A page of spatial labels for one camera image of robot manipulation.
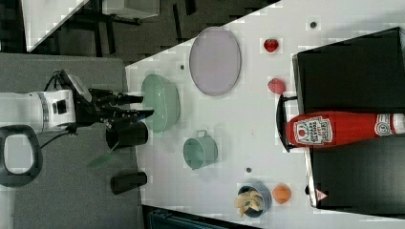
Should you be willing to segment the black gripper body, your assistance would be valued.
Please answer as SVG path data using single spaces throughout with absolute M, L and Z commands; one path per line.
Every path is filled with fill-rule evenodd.
M 64 70 L 59 72 L 59 84 L 73 93 L 77 127 L 88 127 L 113 117 L 115 109 L 109 105 L 115 96 L 112 91 L 88 88 L 79 77 Z

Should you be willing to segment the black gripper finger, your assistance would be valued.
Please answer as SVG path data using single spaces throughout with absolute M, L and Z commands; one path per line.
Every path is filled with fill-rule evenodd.
M 121 114 L 120 118 L 123 121 L 127 121 L 127 122 L 139 122 L 139 121 L 151 116 L 153 113 L 154 113 L 153 110 L 141 110 L 141 111 L 126 110 Z
M 140 95 L 117 94 L 117 104 L 141 103 L 142 101 L 143 97 Z

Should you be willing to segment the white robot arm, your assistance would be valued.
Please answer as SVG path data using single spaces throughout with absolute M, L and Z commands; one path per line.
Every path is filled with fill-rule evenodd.
M 121 131 L 151 116 L 152 110 L 124 110 L 143 102 L 141 95 L 88 88 L 76 76 L 55 71 L 52 90 L 1 94 L 1 184 L 21 187 L 34 181 L 43 167 L 40 135 L 75 135 L 79 128 L 103 123 Z

